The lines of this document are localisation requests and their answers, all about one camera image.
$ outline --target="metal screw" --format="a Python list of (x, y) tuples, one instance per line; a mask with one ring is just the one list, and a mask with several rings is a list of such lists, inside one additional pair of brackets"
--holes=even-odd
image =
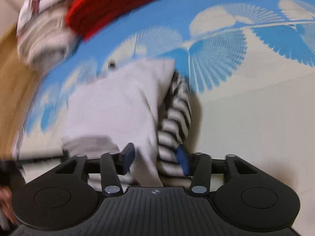
[(207, 188), (202, 185), (196, 185), (192, 188), (192, 192), (195, 194), (204, 194), (207, 191)]
[(106, 186), (104, 190), (108, 194), (116, 194), (120, 191), (120, 188), (116, 185), (110, 185), (110, 186)]

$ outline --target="pile of clothes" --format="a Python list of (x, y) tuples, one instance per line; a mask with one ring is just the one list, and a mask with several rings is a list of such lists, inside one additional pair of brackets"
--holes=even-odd
[(120, 15), (152, 0), (25, 0), (18, 27), (18, 55), (46, 74), (85, 40)]

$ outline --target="black textured surface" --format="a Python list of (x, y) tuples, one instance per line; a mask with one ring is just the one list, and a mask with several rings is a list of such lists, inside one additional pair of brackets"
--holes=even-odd
[(44, 174), (17, 190), (12, 199), (16, 219), (40, 230), (79, 224), (95, 211), (97, 193), (79, 177)]
[(297, 236), (290, 228), (249, 232), (221, 219), (205, 198), (195, 198), (181, 187), (130, 187), (120, 197), (106, 198), (88, 220), (65, 230), (49, 232), (20, 226), (12, 236)]
[(227, 221), (255, 231), (289, 226), (300, 210), (297, 194), (267, 174), (231, 179), (215, 192), (214, 204)]

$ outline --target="red knitted fabric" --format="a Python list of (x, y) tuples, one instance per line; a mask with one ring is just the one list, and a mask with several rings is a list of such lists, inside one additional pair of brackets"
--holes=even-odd
[(118, 16), (153, 0), (74, 0), (66, 22), (84, 39)]

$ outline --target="mattress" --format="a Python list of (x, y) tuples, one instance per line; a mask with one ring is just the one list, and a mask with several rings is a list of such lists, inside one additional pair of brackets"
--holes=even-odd
[(294, 228), (314, 236), (314, 18), (315, 0), (157, 0), (133, 10), (42, 81), (15, 155), (61, 152), (69, 96), (110, 61), (172, 58), (193, 92), (188, 149), (236, 154), (292, 187)]

